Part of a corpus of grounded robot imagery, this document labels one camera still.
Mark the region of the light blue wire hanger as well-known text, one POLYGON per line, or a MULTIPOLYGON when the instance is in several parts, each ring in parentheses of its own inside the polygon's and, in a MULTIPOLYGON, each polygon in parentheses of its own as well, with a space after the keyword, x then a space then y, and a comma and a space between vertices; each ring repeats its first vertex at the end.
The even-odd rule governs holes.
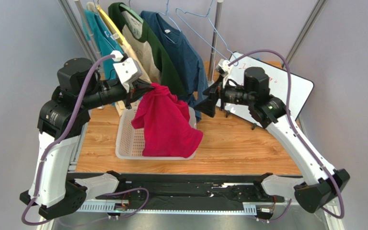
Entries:
MULTIPOLYGON (((188 27, 188 29, 194 33, 196 37, 202 41, 206 49, 208 50, 207 59, 210 59, 211 52, 211 43, 213 36, 213 24, 216 13, 216 0, 207 0, 205 3, 201 3, 201 6, 205 6, 203 12, 196 12, 189 9, 185 9, 182 7, 176 7, 174 9, 174 14, 177 18, 182 21, 182 23, 188 27)), ((223 6, 221 11, 220 25, 218 29, 218 38, 217 38, 217 54, 216 61, 219 58, 223 58, 228 60, 234 51, 230 49, 228 41, 224 38, 224 35, 221 33, 220 26, 222 22, 222 14, 223 14, 223 6)))

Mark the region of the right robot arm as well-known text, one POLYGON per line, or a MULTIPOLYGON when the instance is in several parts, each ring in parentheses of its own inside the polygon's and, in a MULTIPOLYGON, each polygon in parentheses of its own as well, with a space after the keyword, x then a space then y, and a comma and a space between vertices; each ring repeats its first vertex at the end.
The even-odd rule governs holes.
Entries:
POLYGON ((217 67, 219 78, 204 91, 205 100, 195 109, 214 117, 216 104, 245 105, 251 117, 283 146, 299 168, 302 177, 291 178, 266 173, 254 185, 260 196, 294 199, 307 212, 314 213, 335 198, 341 199, 350 175, 336 169, 309 143, 285 103, 270 93, 269 76, 261 67, 244 71, 243 85, 229 78, 228 67, 217 67))

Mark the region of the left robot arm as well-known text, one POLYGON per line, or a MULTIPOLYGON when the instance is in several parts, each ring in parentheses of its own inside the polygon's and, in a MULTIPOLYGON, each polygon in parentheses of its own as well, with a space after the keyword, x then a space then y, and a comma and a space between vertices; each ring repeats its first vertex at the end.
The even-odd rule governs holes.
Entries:
POLYGON ((91 118, 90 110, 119 101, 130 108, 132 102, 153 89, 141 74, 136 60, 115 55, 97 62, 70 59, 57 71, 59 85, 39 113, 34 180, 31 188, 20 194, 27 209, 39 207, 44 222, 72 214, 85 200, 117 190, 121 178, 114 171, 87 179, 71 177, 71 156, 91 118))

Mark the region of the red t-shirt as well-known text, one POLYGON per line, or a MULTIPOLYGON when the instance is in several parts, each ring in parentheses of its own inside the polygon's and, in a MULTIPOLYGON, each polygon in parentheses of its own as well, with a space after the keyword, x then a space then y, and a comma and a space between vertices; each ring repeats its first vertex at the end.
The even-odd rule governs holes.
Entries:
POLYGON ((190 124, 187 102, 179 100, 169 88, 152 83, 141 99, 134 119, 134 129, 144 130, 145 157, 189 158, 199 147, 203 133, 190 124))

